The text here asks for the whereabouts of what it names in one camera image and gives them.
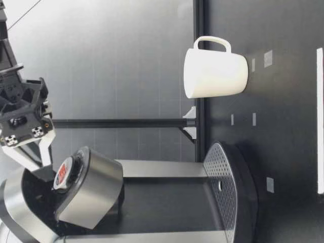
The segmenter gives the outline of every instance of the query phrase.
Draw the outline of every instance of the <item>perforated drip tray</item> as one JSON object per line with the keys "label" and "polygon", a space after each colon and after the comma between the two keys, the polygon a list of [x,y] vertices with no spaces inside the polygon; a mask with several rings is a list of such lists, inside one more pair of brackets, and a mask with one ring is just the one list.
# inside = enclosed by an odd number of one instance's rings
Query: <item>perforated drip tray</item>
{"label": "perforated drip tray", "polygon": [[215,143],[204,161],[227,242],[252,242],[257,195],[252,177],[239,150]]}

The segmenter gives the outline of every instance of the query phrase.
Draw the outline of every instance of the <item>black metal bar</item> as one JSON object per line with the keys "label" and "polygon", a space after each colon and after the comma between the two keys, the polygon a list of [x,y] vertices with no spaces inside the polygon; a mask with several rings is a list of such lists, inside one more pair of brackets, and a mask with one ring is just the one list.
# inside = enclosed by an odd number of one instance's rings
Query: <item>black metal bar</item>
{"label": "black metal bar", "polygon": [[[194,41],[204,35],[204,0],[193,0],[193,19],[194,19]],[[195,100],[197,111],[197,139],[195,144],[195,160],[196,162],[204,161],[206,154],[205,141],[205,98]]]}
{"label": "black metal bar", "polygon": [[57,119],[55,128],[185,128],[193,119]]}

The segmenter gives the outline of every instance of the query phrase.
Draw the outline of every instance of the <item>white light strip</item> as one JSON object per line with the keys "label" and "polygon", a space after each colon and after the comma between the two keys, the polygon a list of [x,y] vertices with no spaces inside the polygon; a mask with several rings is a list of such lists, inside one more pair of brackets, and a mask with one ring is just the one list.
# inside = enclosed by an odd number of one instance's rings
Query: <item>white light strip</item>
{"label": "white light strip", "polygon": [[324,193],[323,48],[317,49],[317,176],[318,193]]}

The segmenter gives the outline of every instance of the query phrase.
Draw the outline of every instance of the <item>mug handle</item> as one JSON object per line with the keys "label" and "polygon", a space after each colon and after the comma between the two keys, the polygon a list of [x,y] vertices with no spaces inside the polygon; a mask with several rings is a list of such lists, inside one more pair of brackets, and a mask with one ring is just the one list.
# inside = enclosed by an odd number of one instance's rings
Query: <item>mug handle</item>
{"label": "mug handle", "polygon": [[193,44],[194,49],[199,49],[198,43],[200,41],[210,41],[210,42],[216,42],[216,43],[222,44],[225,47],[226,52],[230,52],[230,53],[232,52],[231,44],[225,39],[222,39],[219,37],[214,37],[214,36],[201,36],[194,42],[194,44]]}

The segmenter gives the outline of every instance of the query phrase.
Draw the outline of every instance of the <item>white mug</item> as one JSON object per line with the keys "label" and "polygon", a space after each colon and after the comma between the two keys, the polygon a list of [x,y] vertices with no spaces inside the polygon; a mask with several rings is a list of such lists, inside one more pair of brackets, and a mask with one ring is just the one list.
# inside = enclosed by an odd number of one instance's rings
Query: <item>white mug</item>
{"label": "white mug", "polygon": [[[201,50],[199,41],[217,42],[226,52]],[[248,63],[245,57],[231,52],[228,41],[201,36],[189,49],[184,61],[184,89],[188,98],[203,98],[241,93],[248,82]]]}

